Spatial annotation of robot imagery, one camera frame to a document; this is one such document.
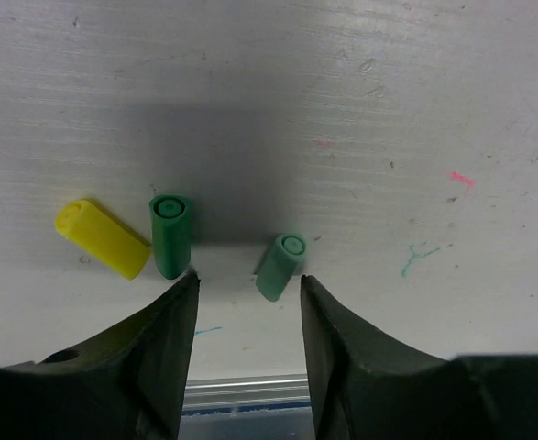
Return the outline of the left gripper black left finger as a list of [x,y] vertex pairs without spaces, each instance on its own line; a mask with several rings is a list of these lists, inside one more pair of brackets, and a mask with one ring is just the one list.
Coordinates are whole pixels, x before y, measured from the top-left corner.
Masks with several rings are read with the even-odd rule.
[[41,362],[0,368],[0,439],[175,439],[200,279]]

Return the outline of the dark green pen cap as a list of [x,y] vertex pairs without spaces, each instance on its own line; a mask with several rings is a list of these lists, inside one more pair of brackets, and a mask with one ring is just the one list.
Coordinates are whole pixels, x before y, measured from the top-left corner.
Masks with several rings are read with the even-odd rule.
[[192,248],[192,205],[179,195],[161,194],[149,202],[152,252],[159,273],[175,280],[188,268]]

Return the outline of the small yellow pen cap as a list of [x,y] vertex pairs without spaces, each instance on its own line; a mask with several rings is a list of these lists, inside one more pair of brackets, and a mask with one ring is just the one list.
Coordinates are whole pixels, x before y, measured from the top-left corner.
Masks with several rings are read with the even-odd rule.
[[65,205],[54,228],[94,259],[127,280],[133,280],[150,255],[148,241],[93,199]]

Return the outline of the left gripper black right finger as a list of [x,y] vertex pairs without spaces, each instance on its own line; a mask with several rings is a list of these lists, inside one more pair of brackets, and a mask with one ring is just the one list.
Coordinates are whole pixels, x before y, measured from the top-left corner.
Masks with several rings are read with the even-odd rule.
[[538,355],[444,360],[301,279],[304,353],[319,439],[538,439]]

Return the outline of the mint pen cap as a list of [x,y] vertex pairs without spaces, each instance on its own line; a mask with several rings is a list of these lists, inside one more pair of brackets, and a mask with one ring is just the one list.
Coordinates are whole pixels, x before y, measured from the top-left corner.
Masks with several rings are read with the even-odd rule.
[[266,300],[276,302],[302,265],[305,255],[306,243],[302,236],[276,236],[255,271],[255,285],[260,294]]

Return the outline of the aluminium front rail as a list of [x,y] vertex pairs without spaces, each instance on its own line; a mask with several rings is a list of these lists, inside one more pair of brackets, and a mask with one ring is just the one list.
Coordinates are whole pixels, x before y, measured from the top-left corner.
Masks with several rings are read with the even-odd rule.
[[310,407],[305,374],[189,380],[183,415]]

